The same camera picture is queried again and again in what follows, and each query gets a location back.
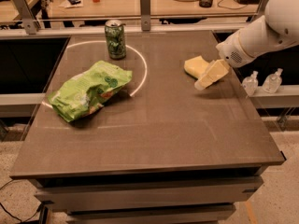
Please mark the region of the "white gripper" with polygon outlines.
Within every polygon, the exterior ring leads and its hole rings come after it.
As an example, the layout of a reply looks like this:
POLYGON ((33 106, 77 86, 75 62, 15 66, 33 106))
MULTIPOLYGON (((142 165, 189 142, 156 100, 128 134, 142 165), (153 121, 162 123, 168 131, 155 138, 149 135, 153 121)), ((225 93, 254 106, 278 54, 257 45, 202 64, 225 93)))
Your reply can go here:
POLYGON ((216 49, 221 59, 211 62, 194 83, 194 87, 199 91, 226 76, 229 73, 230 65, 239 68, 253 61, 253 58, 241 46, 239 32, 229 35, 216 46, 216 49))

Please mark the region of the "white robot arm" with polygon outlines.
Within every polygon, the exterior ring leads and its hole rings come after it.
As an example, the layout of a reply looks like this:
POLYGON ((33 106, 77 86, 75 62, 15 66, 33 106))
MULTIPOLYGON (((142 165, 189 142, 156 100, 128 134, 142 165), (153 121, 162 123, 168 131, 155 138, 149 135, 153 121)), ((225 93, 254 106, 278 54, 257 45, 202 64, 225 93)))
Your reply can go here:
POLYGON ((213 71, 217 63, 242 67, 272 51, 296 46, 299 42, 299 0, 269 0, 264 14, 216 46, 221 57, 211 63, 194 83, 202 91, 222 75, 213 71))

